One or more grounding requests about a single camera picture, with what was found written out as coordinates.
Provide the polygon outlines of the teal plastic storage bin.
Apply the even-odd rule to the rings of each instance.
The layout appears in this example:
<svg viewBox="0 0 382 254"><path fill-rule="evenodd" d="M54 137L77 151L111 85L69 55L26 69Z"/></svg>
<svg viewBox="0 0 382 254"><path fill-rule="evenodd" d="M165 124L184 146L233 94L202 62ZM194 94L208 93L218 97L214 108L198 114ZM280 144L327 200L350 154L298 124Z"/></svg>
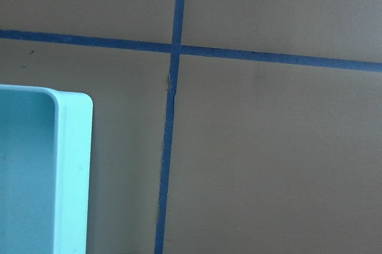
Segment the teal plastic storage bin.
<svg viewBox="0 0 382 254"><path fill-rule="evenodd" d="M1 252L85 253L93 101L1 86Z"/></svg>

